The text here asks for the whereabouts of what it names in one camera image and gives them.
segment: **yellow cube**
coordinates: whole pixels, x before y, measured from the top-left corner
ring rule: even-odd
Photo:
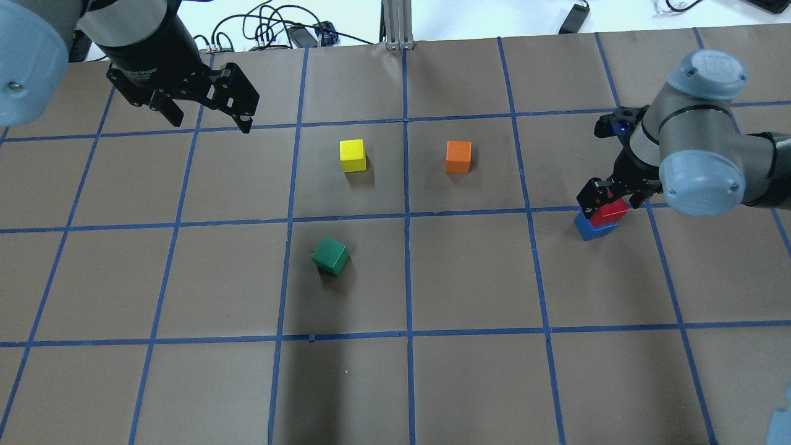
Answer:
[[[362,144],[362,139],[341,141],[341,166],[345,173],[365,171],[367,165],[365,164],[365,146]]]

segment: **green cube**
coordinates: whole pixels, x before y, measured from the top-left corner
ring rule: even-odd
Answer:
[[[338,276],[349,260],[349,251],[336,240],[324,237],[310,259],[319,269]]]

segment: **metal post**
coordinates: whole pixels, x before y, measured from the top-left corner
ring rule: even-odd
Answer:
[[[412,0],[382,0],[387,49],[412,49]]]

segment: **cube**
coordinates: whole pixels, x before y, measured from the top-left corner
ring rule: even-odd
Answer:
[[[367,165],[362,139],[341,141],[341,166],[344,173],[365,171]]]
[[[599,208],[593,213],[591,219],[591,226],[601,227],[607,224],[617,223],[629,211],[629,207],[623,202],[623,199],[613,201]]]
[[[349,260],[349,252],[343,244],[324,237],[310,258],[320,270],[338,276]]]
[[[580,232],[582,240],[590,241],[592,239],[601,238],[604,235],[609,234],[618,226],[618,223],[613,222],[611,224],[594,227],[591,222],[585,218],[585,215],[582,213],[582,211],[580,211],[577,213],[577,217],[574,218],[574,225],[577,226],[577,230]]]
[[[470,173],[472,163],[472,143],[469,141],[448,141],[448,153],[445,156],[446,173]]]

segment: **orange cube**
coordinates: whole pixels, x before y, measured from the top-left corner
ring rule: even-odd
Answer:
[[[472,143],[469,141],[448,141],[448,154],[445,156],[446,173],[470,173],[472,163]]]

